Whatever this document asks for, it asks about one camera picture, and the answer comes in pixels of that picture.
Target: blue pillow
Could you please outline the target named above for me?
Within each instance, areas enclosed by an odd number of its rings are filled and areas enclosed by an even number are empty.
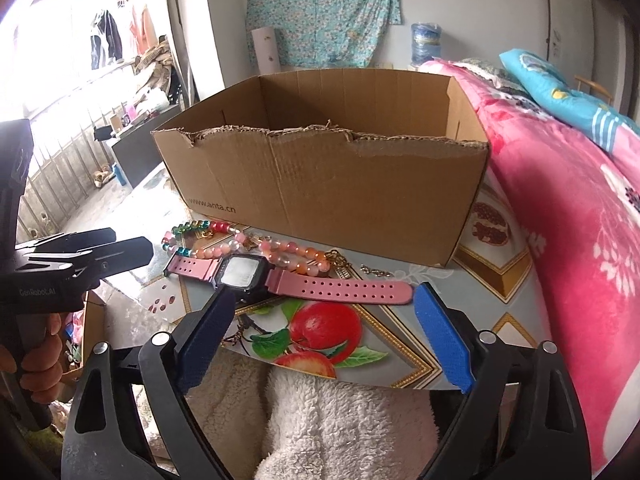
[[[569,88],[558,69],[541,57],[515,48],[500,54],[500,60],[541,107],[580,130],[606,152],[613,149],[621,123],[640,136],[640,128],[635,122],[604,101]]]

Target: pile of clothes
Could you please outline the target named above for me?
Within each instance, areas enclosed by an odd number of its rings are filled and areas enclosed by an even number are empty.
[[[138,108],[155,89],[164,92],[169,104],[176,104],[180,83],[174,68],[171,48],[165,36],[160,37],[160,43],[156,46],[136,57],[133,72],[136,75],[136,94],[130,104]]]

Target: gold charm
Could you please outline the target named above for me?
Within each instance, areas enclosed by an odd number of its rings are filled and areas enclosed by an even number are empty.
[[[380,270],[380,269],[371,269],[370,267],[367,267],[366,265],[361,265],[360,266],[360,270],[362,272],[364,272],[365,274],[373,274],[374,276],[377,276],[379,278],[392,278],[393,274],[391,272],[387,272],[386,270]]]

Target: door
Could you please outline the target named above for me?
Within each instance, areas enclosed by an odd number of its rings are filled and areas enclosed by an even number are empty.
[[[593,76],[593,7],[591,0],[549,0],[548,60],[572,88],[574,76]]]

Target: pink bead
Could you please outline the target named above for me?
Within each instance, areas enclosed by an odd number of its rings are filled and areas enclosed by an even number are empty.
[[[291,260],[289,260],[289,258],[287,258],[284,254],[279,254],[278,255],[278,259],[276,260],[275,264],[279,267],[287,267],[289,265],[289,262]]]

